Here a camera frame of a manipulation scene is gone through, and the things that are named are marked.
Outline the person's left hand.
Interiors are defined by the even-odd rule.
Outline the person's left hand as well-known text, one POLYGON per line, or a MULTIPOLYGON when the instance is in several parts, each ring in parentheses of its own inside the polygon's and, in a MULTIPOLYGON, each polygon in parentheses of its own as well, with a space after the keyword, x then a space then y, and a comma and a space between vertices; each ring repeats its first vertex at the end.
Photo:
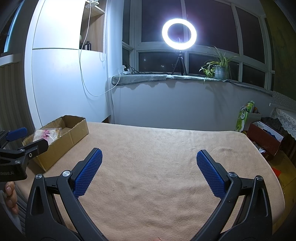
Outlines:
POLYGON ((4 193, 6 194, 6 206, 12 211, 13 214, 18 215, 19 207, 17 205, 18 197, 15 189, 14 182, 7 182, 4 186, 4 193))

